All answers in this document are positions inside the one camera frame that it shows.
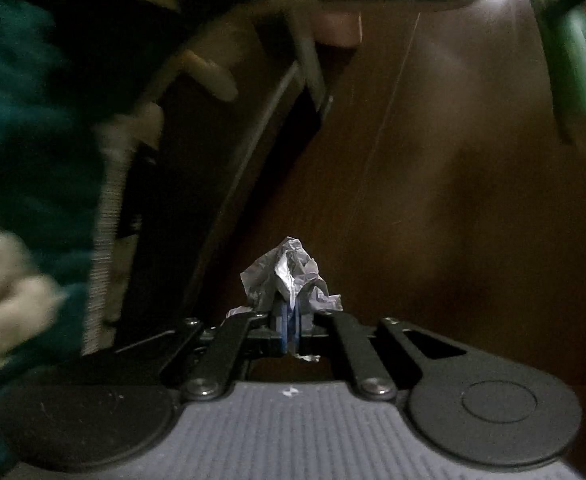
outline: gray gripper base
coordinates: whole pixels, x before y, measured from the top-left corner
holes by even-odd
[[[513,473],[449,460],[411,432],[392,405],[345,383],[237,383],[186,407],[158,446],[113,468],[47,472],[18,465],[6,480],[579,480],[562,462]]]

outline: metal bolt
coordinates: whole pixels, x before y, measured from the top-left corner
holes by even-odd
[[[393,389],[393,383],[382,377],[364,379],[359,387],[369,395],[386,395]]]
[[[206,378],[191,379],[186,383],[186,390],[191,395],[206,397],[217,392],[219,384]]]

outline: brown wooden surface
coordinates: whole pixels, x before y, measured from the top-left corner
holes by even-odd
[[[528,0],[380,7],[363,28],[320,132],[262,176],[202,314],[241,304],[241,270],[298,237],[362,322],[409,319],[576,387],[586,475],[586,126],[560,143]]]

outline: screw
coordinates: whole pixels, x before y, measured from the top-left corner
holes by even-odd
[[[359,387],[373,396],[386,395],[393,390],[393,383],[382,377],[370,377],[360,382]]]
[[[186,390],[191,395],[206,397],[217,392],[219,385],[217,382],[204,377],[191,379],[186,383]]]

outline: crumpled foil wrapper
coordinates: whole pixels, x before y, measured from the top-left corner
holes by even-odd
[[[310,328],[311,316],[318,310],[342,310],[340,295],[330,295],[317,263],[297,238],[287,237],[268,253],[260,256],[240,274],[247,304],[230,310],[227,317],[254,310],[270,312],[279,293],[292,315],[295,305],[303,317],[302,329]],[[298,356],[316,361],[316,356]]]

